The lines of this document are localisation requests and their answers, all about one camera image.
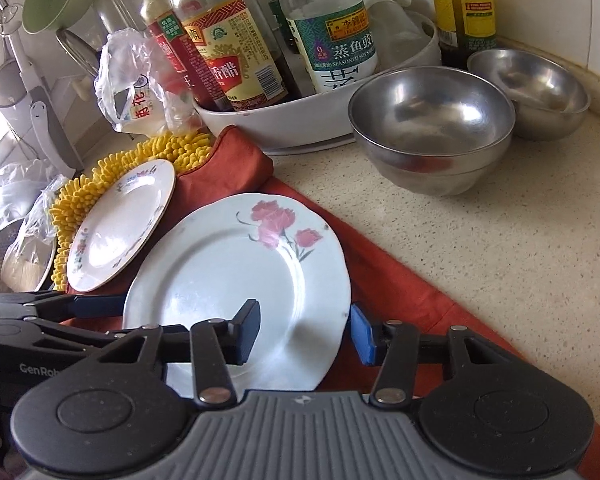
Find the red cloth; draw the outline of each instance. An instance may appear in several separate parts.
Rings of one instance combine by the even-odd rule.
[[[433,334],[444,334],[450,325],[462,324],[503,348],[515,352],[508,342],[455,301],[378,248],[347,223],[272,177],[272,171],[270,159],[238,128],[227,128],[216,143],[209,161],[202,167],[178,177],[167,211],[141,253],[112,282],[94,293],[114,294],[127,290],[151,247],[189,212],[225,196],[257,190],[294,198],[327,221],[342,244],[351,278],[353,300],[362,301],[365,307],[380,319],[401,319],[413,323],[421,332]],[[74,324],[92,330],[115,330],[120,326],[120,319],[81,320]],[[352,343],[344,338],[333,366],[319,389],[368,392],[377,373],[376,368],[366,368],[360,364]],[[440,384],[441,380],[439,368],[432,365],[421,366],[416,379],[415,393],[420,396],[426,395]],[[579,472],[587,480],[600,480],[598,425]]]

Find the floral plate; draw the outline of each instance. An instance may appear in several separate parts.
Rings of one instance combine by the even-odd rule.
[[[66,274],[79,292],[107,283],[142,248],[175,186],[168,160],[151,160],[123,175],[94,204],[75,234]]]
[[[188,215],[142,263],[123,326],[231,319],[249,298],[262,322],[247,364],[230,367],[238,394],[313,390],[340,347],[351,288],[336,235],[291,198],[246,193]],[[190,365],[170,364],[167,384],[192,396]]]

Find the small plate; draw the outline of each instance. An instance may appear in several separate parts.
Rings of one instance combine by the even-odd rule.
[[[66,274],[75,290],[107,283],[136,256],[162,218],[175,177],[168,160],[151,160],[107,189],[71,244]]]
[[[349,273],[329,225],[285,196],[230,196],[183,219],[142,263],[123,327],[231,319],[250,298],[262,321],[247,364],[229,367],[237,393],[313,390],[340,347]],[[191,397],[190,365],[170,364],[167,384]]]

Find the stainless steel bowl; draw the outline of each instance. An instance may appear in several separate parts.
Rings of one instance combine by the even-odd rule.
[[[349,101],[356,140],[382,176],[427,195],[462,193],[491,171],[515,117],[493,84],[436,66],[373,78]]]
[[[523,50],[496,48],[476,52],[469,72],[491,81],[516,107],[513,133],[530,140],[570,136],[584,120],[591,99],[567,69]]]

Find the speckled countertop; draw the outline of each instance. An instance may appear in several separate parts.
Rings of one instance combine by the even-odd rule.
[[[600,119],[515,139],[469,192],[381,177],[356,145],[275,158],[276,176],[347,221],[583,394],[600,423]]]

